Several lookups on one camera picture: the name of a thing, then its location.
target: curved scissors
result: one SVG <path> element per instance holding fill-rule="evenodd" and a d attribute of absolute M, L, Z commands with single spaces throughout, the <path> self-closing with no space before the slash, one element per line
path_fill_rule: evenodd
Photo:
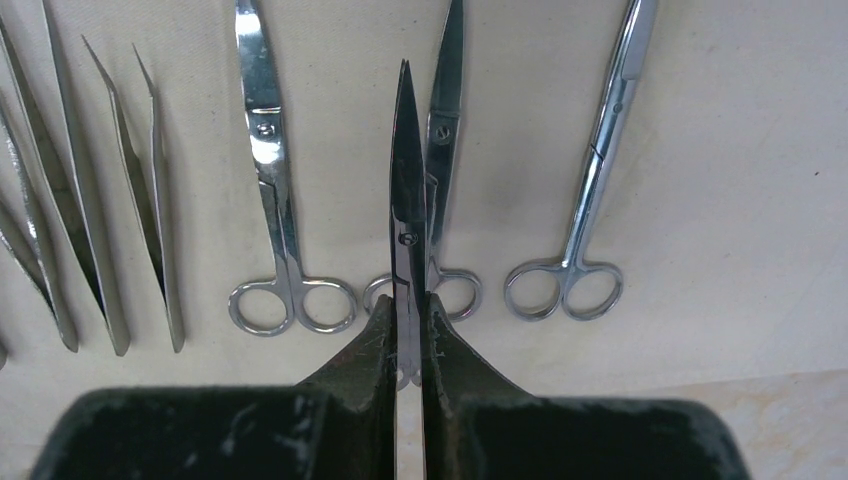
<path fill-rule="evenodd" d="M 583 260 L 589 243 L 595 215 L 601 204 L 607 177 L 612 168 L 624 122 L 633 102 L 636 84 L 642 73 L 645 54 L 651 38 L 657 0 L 631 0 L 608 69 L 595 130 L 589 142 L 580 193 L 571 223 L 571 231 L 561 260 L 534 260 L 513 270 L 504 284 L 504 300 L 510 312 L 522 320 L 538 321 L 551 316 L 559 305 L 575 320 L 594 320 L 607 313 L 621 297 L 624 281 L 621 270 L 610 263 Z M 530 272 L 546 272 L 557 280 L 557 294 L 547 305 L 527 309 L 520 307 L 512 296 L 516 281 Z M 578 310 L 568 304 L 571 289 L 584 277 L 604 272 L 612 275 L 615 286 L 600 305 Z"/>
<path fill-rule="evenodd" d="M 471 316 L 482 301 L 483 285 L 473 272 L 468 270 L 442 269 L 439 266 L 440 246 L 445 229 L 451 177 L 456 155 L 457 133 L 462 95 L 463 58 L 463 0 L 452 0 L 442 33 L 436 78 L 430 98 L 430 114 L 427 120 L 427 209 L 429 212 L 430 260 L 427 269 L 427 290 L 434 291 L 443 283 L 462 280 L 471 284 L 473 297 L 460 311 L 448 314 L 453 322 Z M 377 299 L 377 291 L 392 281 L 386 273 L 371 281 L 363 294 L 365 311 L 371 313 Z"/>
<path fill-rule="evenodd" d="M 389 235 L 392 252 L 393 316 L 397 326 L 400 391 L 421 386 L 421 317 L 427 296 L 429 246 L 427 175 L 409 62 L 401 63 L 392 129 Z"/>
<path fill-rule="evenodd" d="M 262 23 L 252 0 L 236 2 L 236 36 L 241 59 L 242 93 L 245 117 L 250 133 L 253 162 L 259 177 L 259 194 L 265 221 L 271 236 L 276 278 L 239 285 L 230 294 L 229 309 L 233 322 L 242 330 L 261 337 L 283 333 L 297 319 L 318 333 L 336 333 L 356 319 L 358 303 L 350 286 L 335 278 L 307 277 L 303 273 L 297 244 L 297 225 L 291 195 L 291 175 L 283 132 L 283 107 L 275 78 L 271 53 L 262 31 Z M 334 324 L 323 324 L 306 311 L 306 295 L 316 288 L 341 291 L 348 300 L 348 315 Z M 252 290 L 272 293 L 286 307 L 282 322 L 263 329 L 251 324 L 239 308 L 241 297 Z"/>

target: metal instrument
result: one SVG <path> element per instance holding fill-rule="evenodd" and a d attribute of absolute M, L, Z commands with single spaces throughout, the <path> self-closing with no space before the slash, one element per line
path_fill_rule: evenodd
<path fill-rule="evenodd" d="M 589 141 L 580 193 L 577 196 L 571 231 L 562 259 L 527 262 L 513 270 L 506 279 L 506 306 L 522 320 L 538 321 L 547 318 L 559 305 L 575 320 L 593 320 L 608 312 L 621 297 L 624 282 L 618 267 L 609 263 L 585 261 L 583 254 L 589 243 L 595 215 L 601 204 L 624 122 L 642 73 L 656 10 L 657 0 L 631 0 L 628 6 L 618 45 L 609 66 L 595 129 Z M 515 302 L 512 288 L 521 276 L 536 271 L 548 273 L 556 278 L 557 295 L 547 305 L 527 309 Z M 568 303 L 571 289 L 587 275 L 598 272 L 610 274 L 615 280 L 615 287 L 609 297 L 592 309 L 572 308 Z"/>
<path fill-rule="evenodd" d="M 79 338 L 59 284 L 59 267 L 50 239 L 47 218 L 35 194 L 26 164 L 21 158 L 18 141 L 9 126 L 5 105 L 0 105 L 0 130 L 2 130 L 9 157 L 12 159 L 21 186 L 27 224 L 25 235 L 18 229 L 14 217 L 6 206 L 0 203 L 0 241 L 44 298 L 44 302 L 53 315 L 62 343 L 68 350 L 76 352 L 79 350 Z"/>
<path fill-rule="evenodd" d="M 474 314 L 480 307 L 483 293 L 483 286 L 477 275 L 468 270 L 442 269 L 439 261 L 459 133 L 465 36 L 463 23 L 463 0 L 451 0 L 444 32 L 442 33 L 433 92 L 430 97 L 425 154 L 428 182 L 435 184 L 427 189 L 430 223 L 427 289 L 436 291 L 439 286 L 446 282 L 462 280 L 468 282 L 473 291 L 473 297 L 468 305 L 458 312 L 448 314 L 450 320 L 454 322 L 464 320 Z M 371 313 L 374 301 L 377 298 L 377 291 L 391 281 L 392 275 L 384 274 L 372 280 L 365 288 L 363 303 L 366 312 Z"/>
<path fill-rule="evenodd" d="M 421 317 L 427 294 L 427 179 L 409 62 L 400 67 L 391 160 L 389 231 L 397 325 L 398 390 L 421 386 Z"/>
<path fill-rule="evenodd" d="M 151 178 L 153 179 L 153 190 L 148 188 L 144 179 L 141 160 L 136 155 L 130 139 L 127 119 L 124 115 L 118 90 L 109 73 L 103 67 L 100 59 L 94 53 L 91 45 L 85 37 L 82 38 L 88 53 L 97 67 L 103 83 L 109 92 L 109 100 L 112 105 L 112 117 L 115 124 L 115 133 L 118 141 L 118 150 L 127 175 L 127 183 L 132 192 L 133 204 L 135 206 L 136 220 L 144 235 L 144 243 L 156 280 L 159 283 L 159 291 L 165 302 L 168 319 L 168 327 L 171 333 L 171 344 L 175 353 L 179 353 L 185 345 L 185 329 L 183 326 L 182 309 L 180 308 L 179 290 L 177 286 L 176 258 L 174 252 L 174 228 L 171 222 L 170 188 L 168 182 L 167 165 L 164 159 L 162 147 L 162 136 L 159 127 L 159 108 L 156 90 L 138 50 L 133 45 L 136 59 L 138 60 L 144 80 L 147 84 L 151 104 L 150 125 L 150 151 L 152 152 Z"/>
<path fill-rule="evenodd" d="M 65 173 L 5 28 L 2 32 L 4 53 L 12 71 L 13 83 L 26 117 L 25 123 L 30 138 L 35 145 L 38 160 L 33 162 L 36 167 L 36 178 L 46 182 L 50 187 L 48 195 L 50 208 L 59 213 L 64 225 L 61 234 L 67 236 L 73 247 L 88 286 L 103 313 L 115 353 L 122 356 L 129 348 L 130 335 L 109 247 L 103 204 L 79 113 L 73 101 L 70 72 L 65 63 L 55 22 L 46 0 L 42 0 L 42 9 L 59 86 L 62 105 L 58 110 L 66 128 L 65 141 L 69 146 L 75 188 L 71 188 L 68 182 L 68 175 Z"/>
<path fill-rule="evenodd" d="M 336 333 L 350 326 L 358 311 L 353 289 L 341 280 L 307 277 L 303 273 L 300 248 L 297 243 L 297 224 L 294 216 L 292 181 L 286 138 L 283 131 L 283 106 L 280 89 L 271 60 L 271 51 L 262 31 L 262 22 L 252 0 L 236 1 L 236 36 L 241 60 L 242 92 L 253 162 L 259 177 L 259 194 L 265 211 L 265 221 L 271 237 L 276 278 L 270 281 L 248 282 L 230 295 L 229 310 L 233 322 L 242 330 L 271 337 L 283 333 L 292 320 L 318 333 Z M 343 293 L 349 302 L 348 315 L 334 324 L 323 324 L 306 311 L 307 293 L 316 288 L 333 288 Z M 239 308 L 239 300 L 250 291 L 261 290 L 278 297 L 286 308 L 285 317 L 276 327 L 263 329 L 251 324 Z"/>

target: surgical instrument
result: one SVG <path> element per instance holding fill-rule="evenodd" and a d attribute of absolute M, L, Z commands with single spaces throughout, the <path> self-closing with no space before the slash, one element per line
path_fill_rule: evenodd
<path fill-rule="evenodd" d="M 56 328 L 59 330 L 62 343 L 68 350 L 76 352 L 79 350 L 79 339 L 59 284 L 59 267 L 47 226 L 47 218 L 35 194 L 26 164 L 21 158 L 17 139 L 9 126 L 5 105 L 0 105 L 0 130 L 5 137 L 9 157 L 18 176 L 26 211 L 26 232 L 29 236 L 27 240 L 18 230 L 6 206 L 0 204 L 0 240 L 44 298 Z"/>
<path fill-rule="evenodd" d="M 398 390 L 421 386 L 421 317 L 427 293 L 427 178 L 409 62 L 401 64 L 392 129 L 389 238 L 394 317 L 397 322 Z"/>
<path fill-rule="evenodd" d="M 153 157 L 151 165 L 151 177 L 153 179 L 153 191 L 151 192 L 144 179 L 141 160 L 135 153 L 130 139 L 127 118 L 118 97 L 115 83 L 106 71 L 106 68 L 97 58 L 91 45 L 85 37 L 82 37 L 88 53 L 94 60 L 94 65 L 106 84 L 109 92 L 109 100 L 112 105 L 112 120 L 115 124 L 115 133 L 118 142 L 118 150 L 126 173 L 127 183 L 132 192 L 136 219 L 144 236 L 144 243 L 162 300 L 165 302 L 168 329 L 171 334 L 171 344 L 175 353 L 179 353 L 185 345 L 185 329 L 183 326 L 182 309 L 180 308 L 179 291 L 177 288 L 176 264 L 174 254 L 174 232 L 171 224 L 170 192 L 167 179 L 167 166 L 163 158 L 162 139 L 159 127 L 158 99 L 153 86 L 153 81 L 141 61 L 138 50 L 133 45 L 136 59 L 147 84 L 148 95 L 151 102 L 151 126 L 150 126 L 150 151 Z"/>
<path fill-rule="evenodd" d="M 79 112 L 73 100 L 73 87 L 66 59 L 62 52 L 55 21 L 47 5 L 41 2 L 47 37 L 53 59 L 53 68 L 59 86 L 62 119 L 65 125 L 65 141 L 70 152 L 71 171 L 77 203 L 71 196 L 62 163 L 55 147 L 50 141 L 42 115 L 39 113 L 32 92 L 27 86 L 17 57 L 14 56 L 11 43 L 6 40 L 7 60 L 12 67 L 15 83 L 20 89 L 20 98 L 25 114 L 29 117 L 30 135 L 36 146 L 39 163 L 44 169 L 44 177 L 50 185 L 51 203 L 58 210 L 74 253 L 94 293 L 106 323 L 106 330 L 112 341 L 115 354 L 123 356 L 130 344 L 129 328 L 118 289 L 117 274 L 113 264 L 113 252 L 109 246 L 103 202 L 100 198 L 97 179 L 83 135 Z"/>
<path fill-rule="evenodd" d="M 303 273 L 294 216 L 290 160 L 286 153 L 288 141 L 283 130 L 283 105 L 271 51 L 253 0 L 237 0 L 235 17 L 245 120 L 274 254 L 276 278 L 239 285 L 230 294 L 230 317 L 242 330 L 261 337 L 283 333 L 294 319 L 314 332 L 340 332 L 356 319 L 359 309 L 357 297 L 353 289 L 341 280 L 307 277 Z M 347 297 L 349 311 L 341 321 L 322 324 L 307 312 L 306 295 L 321 287 L 336 289 Z M 244 294 L 254 290 L 269 292 L 282 301 L 286 313 L 279 325 L 265 329 L 251 324 L 244 317 L 239 301 Z"/>
<path fill-rule="evenodd" d="M 440 266 L 442 236 L 445 230 L 448 202 L 450 201 L 451 177 L 453 176 L 459 134 L 464 37 L 463 0 L 451 0 L 442 33 L 442 43 L 436 64 L 436 76 L 430 97 L 425 155 L 428 181 L 435 184 L 427 188 L 430 248 L 427 289 L 436 291 L 439 286 L 451 280 L 465 281 L 471 285 L 472 289 L 472 297 L 469 303 L 458 312 L 449 314 L 450 320 L 454 322 L 473 315 L 480 307 L 483 293 L 482 283 L 473 272 L 442 269 Z M 366 312 L 371 313 L 377 291 L 391 281 L 392 275 L 384 274 L 368 284 L 363 294 Z"/>
<path fill-rule="evenodd" d="M 522 320 L 538 321 L 551 316 L 559 305 L 575 320 L 593 320 L 607 313 L 621 297 L 624 280 L 621 271 L 610 263 L 584 260 L 592 226 L 607 177 L 624 129 L 627 113 L 642 73 L 648 43 L 651 38 L 658 0 L 631 0 L 618 37 L 618 43 L 608 69 L 598 117 L 586 153 L 580 192 L 571 223 L 571 231 L 561 260 L 534 260 L 513 270 L 504 283 L 504 301 L 510 312 Z M 544 272 L 557 281 L 557 294 L 547 305 L 528 309 L 519 306 L 513 297 L 516 281 L 530 272 Z M 600 305 L 591 309 L 575 309 L 569 305 L 569 294 L 581 279 L 594 273 L 613 277 L 615 286 Z"/>
<path fill-rule="evenodd" d="M 31 478 L 393 480 L 416 478 L 404 475 L 413 455 L 428 480 L 751 478 L 733 432 L 702 404 L 522 390 L 456 333 L 437 294 L 421 319 L 423 442 L 398 455 L 412 419 L 391 303 L 380 297 L 363 331 L 297 385 L 89 392 Z"/>

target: scissor handle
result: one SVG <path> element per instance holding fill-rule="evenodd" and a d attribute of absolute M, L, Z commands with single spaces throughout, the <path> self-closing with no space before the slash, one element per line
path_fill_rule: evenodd
<path fill-rule="evenodd" d="M 268 292 L 283 302 L 283 305 L 286 307 L 286 315 L 283 317 L 283 320 L 279 325 L 272 328 L 258 327 L 251 323 L 247 318 L 245 318 L 244 314 L 242 314 L 240 305 L 241 297 L 247 292 L 253 290 Z M 239 285 L 235 290 L 233 290 L 233 293 L 230 294 L 228 305 L 230 309 L 230 318 L 233 319 L 233 323 L 245 332 L 258 337 L 275 337 L 283 333 L 287 328 L 289 328 L 289 326 L 291 326 L 292 319 L 294 318 L 291 297 L 289 296 L 288 291 L 280 288 L 276 279 L 267 282 L 247 282 Z"/>
<path fill-rule="evenodd" d="M 432 286 L 431 290 L 435 292 L 441 285 L 454 280 L 470 283 L 473 292 L 471 300 L 465 307 L 455 312 L 448 312 L 448 320 L 457 323 L 474 315 L 474 312 L 480 308 L 480 304 L 483 303 L 483 283 L 480 282 L 480 278 L 474 272 L 469 270 L 442 270 L 439 268 L 436 269 L 436 280 L 429 280 L 428 282 Z"/>
<path fill-rule="evenodd" d="M 347 283 L 329 277 L 309 277 L 303 280 L 301 288 L 293 295 L 295 305 L 295 316 L 303 324 L 304 327 L 317 333 L 338 333 L 346 329 L 356 320 L 356 314 L 359 312 L 359 301 L 353 288 Z M 316 321 L 306 311 L 306 294 L 316 288 L 335 288 L 344 294 L 348 302 L 348 313 L 344 319 L 332 324 L 325 324 Z"/>
<path fill-rule="evenodd" d="M 365 287 L 365 291 L 362 292 L 362 304 L 365 307 L 365 313 L 369 316 L 374 312 L 374 305 L 377 301 L 377 290 L 383 288 L 384 285 L 388 285 L 389 283 L 392 283 L 392 274 L 384 273 L 374 280 L 371 280 L 371 283 Z"/>
<path fill-rule="evenodd" d="M 525 308 L 519 306 L 512 296 L 512 289 L 515 283 L 522 276 L 531 272 L 545 272 L 552 275 L 557 281 L 557 291 L 554 298 L 547 304 L 535 308 Z M 601 302 L 597 307 L 590 309 L 575 309 L 568 304 L 568 296 L 571 289 L 574 288 L 580 280 L 593 273 L 608 273 L 612 275 L 615 285 L 609 296 Z M 594 320 L 606 314 L 621 298 L 621 293 L 624 290 L 624 276 L 618 267 L 611 263 L 583 263 L 576 262 L 570 266 L 564 267 L 559 262 L 551 262 L 547 260 L 534 260 L 518 266 L 510 272 L 504 283 L 504 302 L 507 309 L 520 318 L 528 322 L 537 322 L 550 317 L 559 305 L 562 305 L 565 313 L 579 321 Z"/>
<path fill-rule="evenodd" d="M 436 290 L 440 285 L 452 280 L 462 280 L 471 283 L 472 291 L 474 292 L 473 297 L 471 297 L 471 300 L 465 307 L 459 311 L 448 313 L 448 320 L 451 322 L 461 322 L 471 315 L 474 315 L 474 312 L 480 308 L 480 304 L 483 302 L 483 283 L 480 282 L 480 278 L 468 270 L 439 269 L 436 271 L 436 274 L 437 280 L 431 283 L 433 287 L 431 290 Z M 371 312 L 374 309 L 374 302 L 377 300 L 377 291 L 384 285 L 391 282 L 392 275 L 390 273 L 385 273 L 374 280 L 371 280 L 371 283 L 365 287 L 365 292 L 362 295 L 362 303 L 365 305 L 365 312 L 368 315 L 371 315 Z"/>

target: pointed tweezers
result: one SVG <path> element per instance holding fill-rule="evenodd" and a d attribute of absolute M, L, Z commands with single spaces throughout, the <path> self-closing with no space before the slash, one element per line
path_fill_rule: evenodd
<path fill-rule="evenodd" d="M 0 240 L 12 254 L 21 270 L 29 277 L 36 290 L 44 297 L 44 301 L 53 315 L 56 327 L 59 329 L 59 337 L 62 339 L 62 343 L 68 347 L 68 350 L 76 352 L 79 349 L 79 340 L 59 285 L 56 252 L 53 250 L 47 219 L 44 216 L 44 210 L 41 208 L 41 202 L 35 195 L 35 189 L 27 173 L 26 164 L 21 158 L 18 142 L 12 133 L 12 129 L 9 128 L 6 108 L 3 105 L 0 105 L 0 131 L 2 131 L 3 140 L 9 149 L 9 156 L 18 176 L 26 210 L 26 231 L 29 236 L 29 240 L 27 240 L 26 236 L 18 230 L 6 206 L 0 204 Z"/>
<path fill-rule="evenodd" d="M 123 356 L 129 349 L 130 334 L 118 289 L 117 274 L 115 273 L 112 258 L 113 252 L 109 246 L 106 218 L 103 213 L 103 202 L 100 198 L 100 191 L 97 186 L 88 145 L 85 142 L 82 132 L 82 123 L 73 101 L 70 72 L 68 71 L 59 38 L 56 34 L 53 15 L 48 8 L 46 0 L 42 0 L 41 5 L 47 27 L 50 51 L 53 56 L 53 67 L 59 85 L 59 96 L 62 102 L 60 111 L 65 122 L 66 141 L 68 142 L 71 169 L 76 186 L 75 193 L 80 207 L 79 210 L 76 210 L 76 205 L 72 206 L 72 202 L 62 201 L 58 203 L 59 212 L 62 214 L 65 227 L 68 229 L 77 259 L 80 260 L 80 265 L 86 274 L 88 284 L 95 294 L 98 306 L 103 312 L 106 321 L 106 330 L 109 332 L 109 337 L 112 340 L 112 347 L 115 349 L 117 355 Z M 19 81 L 18 83 L 21 85 L 25 84 L 24 81 Z M 31 108 L 34 105 L 35 102 L 31 101 L 31 105 L 26 106 Z M 34 124 L 33 128 L 36 126 L 43 127 L 43 120 L 41 125 Z M 40 133 L 44 134 L 42 140 L 47 138 L 46 128 Z M 48 143 L 42 141 L 40 143 L 37 142 L 36 145 L 45 170 L 50 172 L 51 169 L 54 169 L 55 174 L 53 178 L 48 173 L 47 179 L 50 183 L 50 190 L 54 192 L 54 195 L 58 196 L 58 193 L 65 193 L 64 190 L 67 190 L 67 188 L 62 189 L 63 185 L 61 180 L 58 179 L 61 162 L 55 154 L 55 148 L 46 148 Z"/>
<path fill-rule="evenodd" d="M 127 175 L 127 183 L 132 192 L 133 204 L 135 206 L 136 219 L 144 236 L 147 253 L 156 272 L 156 280 L 159 290 L 165 302 L 167 311 L 168 327 L 171 333 L 171 344 L 174 352 L 179 353 L 185 344 L 185 330 L 183 327 L 182 311 L 180 309 L 179 291 L 177 288 L 176 264 L 174 255 L 174 231 L 171 223 L 170 189 L 168 185 L 167 171 L 162 148 L 162 137 L 159 126 L 159 108 L 156 90 L 138 50 L 133 46 L 136 59 L 141 67 L 144 80 L 147 84 L 151 104 L 151 126 L 150 126 L 150 150 L 153 157 L 152 178 L 153 198 L 150 202 L 150 190 L 144 179 L 141 160 L 133 150 L 130 139 L 127 118 L 121 106 L 118 89 L 106 71 L 106 68 L 97 58 L 94 49 L 85 37 L 82 38 L 88 53 L 94 60 L 94 65 L 109 91 L 109 100 L 112 104 L 112 120 L 115 124 L 118 150 Z"/>

